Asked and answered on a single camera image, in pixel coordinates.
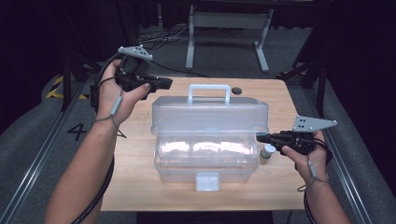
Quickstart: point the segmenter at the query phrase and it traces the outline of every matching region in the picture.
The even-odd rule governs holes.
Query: black controller
[[[288,146],[302,155],[308,155],[315,150],[315,146],[322,144],[315,140],[313,133],[297,133],[293,131],[281,131],[280,133],[257,133],[256,139],[259,142],[271,144],[281,155],[285,156],[282,151],[283,146]],[[332,153],[326,149],[326,163],[332,160]]]
[[[158,89],[169,90],[171,88],[173,82],[171,78],[146,75],[148,68],[149,64],[145,60],[124,55],[120,68],[116,71],[116,83],[122,86],[124,91],[132,91],[149,83],[151,88],[142,100],[146,100],[149,93],[156,92]]]

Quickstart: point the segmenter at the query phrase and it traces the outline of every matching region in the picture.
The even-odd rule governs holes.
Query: small cylindrical object
[[[265,144],[264,148],[262,149],[262,151],[260,152],[260,155],[264,158],[264,159],[270,159],[271,155],[276,151],[276,148],[271,146],[270,144]]]
[[[122,99],[121,96],[117,97],[117,100],[114,103],[114,105],[113,105],[113,107],[111,108],[111,111],[110,111],[110,115],[111,116],[114,116],[117,113],[117,110],[119,110],[121,99]]]

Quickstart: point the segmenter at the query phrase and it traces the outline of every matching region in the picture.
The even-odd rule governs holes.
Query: forearm
[[[92,126],[52,193],[47,223],[70,223],[88,206],[106,178],[116,138],[111,120]]]
[[[329,183],[315,181],[306,190],[306,197],[317,223],[349,223]]]

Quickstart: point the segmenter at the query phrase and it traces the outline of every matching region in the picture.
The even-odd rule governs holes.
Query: wooden table
[[[220,191],[196,191],[195,183],[162,182],[154,168],[156,136],[151,134],[151,105],[162,95],[188,95],[190,84],[227,84],[242,89],[240,96],[269,105],[270,133],[290,130],[297,115],[281,80],[171,77],[171,90],[158,90],[140,101],[120,129],[128,137],[116,145],[115,169],[103,211],[237,211],[304,209],[304,184],[294,163],[279,152],[261,165],[246,183],[221,183]],[[194,95],[213,95],[213,91]]]

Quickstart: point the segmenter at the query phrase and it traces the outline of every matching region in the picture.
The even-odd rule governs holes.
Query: plastic box handle
[[[231,88],[229,85],[221,84],[190,84],[189,86],[189,105],[192,105],[193,90],[225,90],[224,104],[230,104]]]

